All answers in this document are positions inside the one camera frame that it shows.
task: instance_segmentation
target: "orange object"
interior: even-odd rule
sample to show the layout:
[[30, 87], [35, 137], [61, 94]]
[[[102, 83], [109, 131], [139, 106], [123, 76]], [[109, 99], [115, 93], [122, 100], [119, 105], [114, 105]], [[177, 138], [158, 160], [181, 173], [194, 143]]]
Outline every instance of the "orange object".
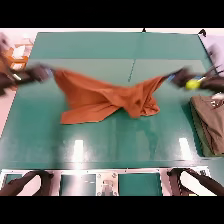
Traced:
[[165, 79], [157, 76], [133, 87], [121, 87], [77, 72], [57, 70], [55, 81], [71, 108], [62, 114], [61, 123], [102, 121], [119, 108], [124, 108], [132, 118], [157, 114], [160, 109], [152, 94]]

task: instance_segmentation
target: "garment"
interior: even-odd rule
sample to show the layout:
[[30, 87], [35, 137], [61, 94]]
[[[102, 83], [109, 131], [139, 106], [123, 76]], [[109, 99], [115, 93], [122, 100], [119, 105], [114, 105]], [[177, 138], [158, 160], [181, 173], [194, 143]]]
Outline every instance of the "garment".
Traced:
[[56, 70], [54, 77], [71, 108], [62, 114], [62, 124], [102, 121], [119, 108], [132, 118], [157, 114], [160, 109], [152, 94], [167, 78], [158, 76], [121, 87], [68, 70]]
[[[224, 104], [221, 100], [214, 101], [210, 96], [193, 96], [191, 103], [196, 110], [198, 118], [200, 119], [201, 128], [196, 125], [198, 133], [202, 133], [206, 137], [207, 142], [204, 142], [203, 153], [205, 156], [223, 156], [224, 153]], [[197, 117], [192, 113], [194, 122]]]

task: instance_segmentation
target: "metal frame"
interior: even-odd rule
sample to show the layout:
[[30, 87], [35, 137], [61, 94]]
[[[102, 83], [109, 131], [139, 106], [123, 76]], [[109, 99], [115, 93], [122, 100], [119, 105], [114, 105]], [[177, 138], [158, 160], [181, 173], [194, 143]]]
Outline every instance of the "metal frame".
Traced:
[[[62, 175], [96, 175], [96, 195], [99, 195], [99, 192], [102, 192], [104, 178], [107, 178], [109, 181], [113, 181], [113, 195], [118, 196], [118, 175], [119, 174], [137, 174], [137, 173], [159, 173], [160, 181], [162, 187], [163, 196], [170, 196], [171, 187], [169, 184], [169, 178], [167, 171], [170, 171], [173, 168], [189, 168], [189, 167], [171, 167], [171, 168], [140, 168], [140, 169], [93, 169], [93, 170], [46, 170], [49, 173], [53, 173], [54, 177], [52, 178], [51, 184], [51, 196], [59, 196], [60, 190], [60, 181]], [[211, 177], [209, 169], [207, 166], [196, 166], [190, 167], [196, 172], [204, 171], [204, 173]], [[8, 174], [21, 174], [25, 175], [27, 172], [32, 170], [10, 170], [3, 169], [0, 174], [0, 189], [4, 186], [6, 177]]]

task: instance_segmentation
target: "green tabletop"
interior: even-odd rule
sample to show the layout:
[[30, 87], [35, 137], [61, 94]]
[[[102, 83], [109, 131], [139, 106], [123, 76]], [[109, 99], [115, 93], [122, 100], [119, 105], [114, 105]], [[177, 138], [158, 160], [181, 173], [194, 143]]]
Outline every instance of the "green tabletop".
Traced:
[[[160, 33], [39, 33], [28, 65], [38, 62], [123, 86], [183, 66], [199, 73], [210, 66], [197, 35]], [[189, 106], [196, 94], [209, 93], [186, 92], [165, 82], [155, 93], [158, 115], [131, 119], [121, 109], [102, 122], [61, 125], [68, 107], [53, 79], [19, 88], [0, 139], [1, 168], [208, 165], [212, 177], [224, 184], [223, 158], [202, 157]], [[81, 158], [73, 156], [76, 140], [83, 140]]]

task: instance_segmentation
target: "yellow-green object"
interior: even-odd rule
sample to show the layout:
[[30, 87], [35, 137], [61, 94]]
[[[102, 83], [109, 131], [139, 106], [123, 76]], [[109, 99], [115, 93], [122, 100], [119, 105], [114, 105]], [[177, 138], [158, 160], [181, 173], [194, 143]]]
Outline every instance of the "yellow-green object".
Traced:
[[193, 90], [200, 87], [201, 81], [196, 79], [191, 79], [186, 83], [186, 89]]

